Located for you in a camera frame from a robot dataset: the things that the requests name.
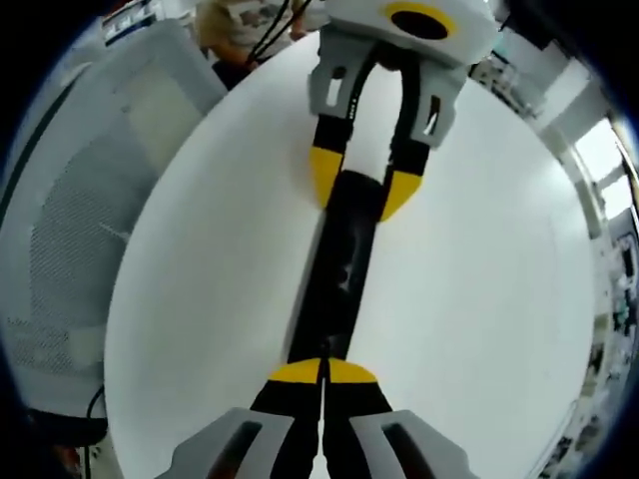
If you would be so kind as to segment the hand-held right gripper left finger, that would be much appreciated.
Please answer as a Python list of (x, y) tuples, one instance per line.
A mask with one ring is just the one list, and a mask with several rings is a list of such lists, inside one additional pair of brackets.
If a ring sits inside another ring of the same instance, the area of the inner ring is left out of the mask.
[(309, 478), (319, 452), (322, 363), (272, 373), (248, 408), (234, 407), (174, 450), (169, 478)]

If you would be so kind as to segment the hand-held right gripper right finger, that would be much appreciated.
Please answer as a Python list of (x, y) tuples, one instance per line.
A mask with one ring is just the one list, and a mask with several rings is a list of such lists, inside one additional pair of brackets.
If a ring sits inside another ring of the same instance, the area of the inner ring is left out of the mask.
[(323, 456), (331, 478), (472, 478), (466, 452), (410, 410), (394, 410), (376, 377), (331, 358)]

